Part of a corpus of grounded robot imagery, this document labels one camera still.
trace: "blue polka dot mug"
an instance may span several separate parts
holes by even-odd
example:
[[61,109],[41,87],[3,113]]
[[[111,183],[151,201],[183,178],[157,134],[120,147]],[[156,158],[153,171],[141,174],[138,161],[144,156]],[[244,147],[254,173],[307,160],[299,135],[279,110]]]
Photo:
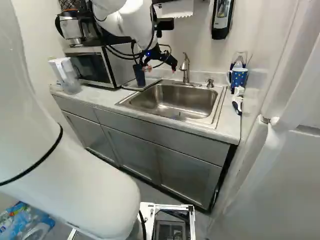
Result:
[[248,69],[241,67],[234,67],[226,73],[226,81],[230,86],[232,94],[235,93],[235,87],[245,87],[247,75]]

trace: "microwave door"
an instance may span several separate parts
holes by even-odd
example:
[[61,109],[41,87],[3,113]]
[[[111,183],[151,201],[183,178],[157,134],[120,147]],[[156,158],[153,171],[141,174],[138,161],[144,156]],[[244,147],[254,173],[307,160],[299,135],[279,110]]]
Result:
[[114,87],[104,57],[97,52],[66,53],[79,79],[85,84]]

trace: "stainless steel sink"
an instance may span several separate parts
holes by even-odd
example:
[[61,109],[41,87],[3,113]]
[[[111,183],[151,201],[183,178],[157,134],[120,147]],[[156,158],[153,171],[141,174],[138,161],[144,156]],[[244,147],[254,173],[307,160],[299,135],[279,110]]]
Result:
[[145,91],[137,92],[117,103],[144,113],[178,121],[211,125],[216,128],[225,88],[190,86],[162,80]]

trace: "microwave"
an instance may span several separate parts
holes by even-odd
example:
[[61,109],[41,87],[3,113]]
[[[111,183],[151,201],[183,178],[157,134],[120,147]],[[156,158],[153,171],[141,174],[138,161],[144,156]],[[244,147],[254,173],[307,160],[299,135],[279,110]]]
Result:
[[[131,53],[131,43],[113,45],[123,52]],[[78,46],[64,50],[70,58],[78,79],[83,84],[118,88],[135,79],[134,61],[121,59],[104,46]]]

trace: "wall-mounted soap dispenser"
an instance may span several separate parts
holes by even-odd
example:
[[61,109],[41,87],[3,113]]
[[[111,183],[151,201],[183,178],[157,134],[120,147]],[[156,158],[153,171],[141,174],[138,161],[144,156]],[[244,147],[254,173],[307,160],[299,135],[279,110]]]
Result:
[[235,0],[214,0],[211,24],[212,39],[225,39],[230,31]]

